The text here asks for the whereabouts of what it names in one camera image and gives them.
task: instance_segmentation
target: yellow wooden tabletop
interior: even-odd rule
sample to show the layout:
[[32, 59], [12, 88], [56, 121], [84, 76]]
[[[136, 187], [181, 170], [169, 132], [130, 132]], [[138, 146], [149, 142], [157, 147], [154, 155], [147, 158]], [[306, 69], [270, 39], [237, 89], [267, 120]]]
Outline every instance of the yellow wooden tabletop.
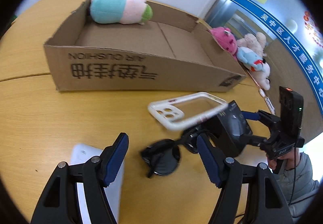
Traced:
[[[0, 175], [17, 207], [30, 220], [55, 166], [69, 161], [72, 148], [85, 143], [103, 149], [120, 132], [129, 135], [125, 158], [120, 224], [208, 223], [220, 190], [212, 184], [198, 155], [181, 147], [178, 169], [167, 177], [147, 179], [139, 151], [150, 143], [176, 139], [147, 111], [152, 101], [189, 94], [170, 91], [57, 92], [42, 44], [83, 0], [42, 0], [18, 17], [0, 42]], [[227, 93], [242, 110], [268, 108], [251, 79]], [[269, 136], [256, 121], [256, 135]], [[237, 158], [257, 165], [266, 161], [248, 146]], [[237, 213], [244, 211], [243, 186]]]

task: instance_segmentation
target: metal screw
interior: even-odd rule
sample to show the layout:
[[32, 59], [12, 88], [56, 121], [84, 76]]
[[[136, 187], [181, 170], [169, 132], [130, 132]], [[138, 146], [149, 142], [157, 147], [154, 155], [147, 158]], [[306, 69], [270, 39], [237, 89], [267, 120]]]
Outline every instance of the metal screw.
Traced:
[[232, 157], [227, 157], [226, 159], [225, 159], [225, 161], [227, 162], [227, 163], [229, 163], [229, 164], [232, 164], [232, 163], [234, 163], [234, 159], [232, 158]]
[[63, 167], [66, 166], [66, 162], [62, 161], [62, 162], [59, 162], [59, 164], [57, 165], [60, 169], [62, 169]]
[[261, 169], [267, 169], [267, 165], [266, 165], [265, 163], [260, 163], [260, 164], [259, 164], [259, 167], [260, 167]]
[[99, 162], [100, 161], [100, 157], [99, 156], [93, 156], [92, 158], [91, 158], [91, 162], [93, 162], [93, 163], [97, 163], [97, 162]]

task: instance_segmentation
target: stuffed animal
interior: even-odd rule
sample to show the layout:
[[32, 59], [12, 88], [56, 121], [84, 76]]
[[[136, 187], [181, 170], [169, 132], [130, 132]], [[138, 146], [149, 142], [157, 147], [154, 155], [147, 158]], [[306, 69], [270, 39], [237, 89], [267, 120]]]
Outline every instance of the stuffed animal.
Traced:
[[235, 36], [231, 33], [231, 30], [227, 27], [224, 28], [220, 26], [217, 28], [212, 28], [209, 31], [214, 40], [217, 41], [223, 49], [233, 55], [235, 60], [237, 60], [237, 57], [235, 56], [238, 50], [237, 41], [235, 40]]
[[266, 37], [261, 32], [258, 32], [256, 36], [250, 33], [246, 34], [244, 38], [237, 40], [237, 46], [250, 48], [260, 57], [266, 56], [266, 54], [264, 54], [264, 48], [266, 46]]
[[237, 59], [242, 62], [246, 68], [251, 71], [263, 71], [263, 58], [258, 56], [254, 51], [247, 47], [239, 47], [237, 51]]
[[91, 0], [90, 15], [99, 24], [134, 24], [152, 18], [146, 0]]
[[269, 90], [270, 89], [270, 80], [268, 77], [270, 75], [270, 66], [265, 61], [265, 59], [263, 59], [263, 65], [264, 65], [264, 72], [251, 71], [250, 75], [254, 78], [254, 80], [258, 83], [258, 85], [262, 89]]

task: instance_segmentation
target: blue banner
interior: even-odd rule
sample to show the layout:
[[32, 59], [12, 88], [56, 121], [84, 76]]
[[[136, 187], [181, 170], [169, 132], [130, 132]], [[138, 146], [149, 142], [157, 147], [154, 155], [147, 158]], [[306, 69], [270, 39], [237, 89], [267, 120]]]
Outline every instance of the blue banner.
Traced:
[[282, 42], [308, 79], [323, 115], [323, 79], [316, 64], [296, 37], [272, 14], [251, 0], [230, 0], [260, 20]]

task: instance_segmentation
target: person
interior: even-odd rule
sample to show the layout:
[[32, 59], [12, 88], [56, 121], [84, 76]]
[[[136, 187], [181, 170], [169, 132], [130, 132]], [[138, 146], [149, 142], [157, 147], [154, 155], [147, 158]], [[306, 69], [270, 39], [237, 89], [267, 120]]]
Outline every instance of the person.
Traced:
[[[317, 180], [313, 180], [313, 170], [309, 156], [303, 152], [300, 153], [299, 148], [296, 148], [296, 178], [293, 192], [295, 170], [294, 148], [283, 156], [278, 157], [278, 159], [287, 160], [285, 170], [281, 175], [273, 174], [273, 176], [285, 196], [295, 223], [310, 205], [320, 184]], [[276, 160], [267, 158], [267, 162], [272, 170], [276, 168]]]

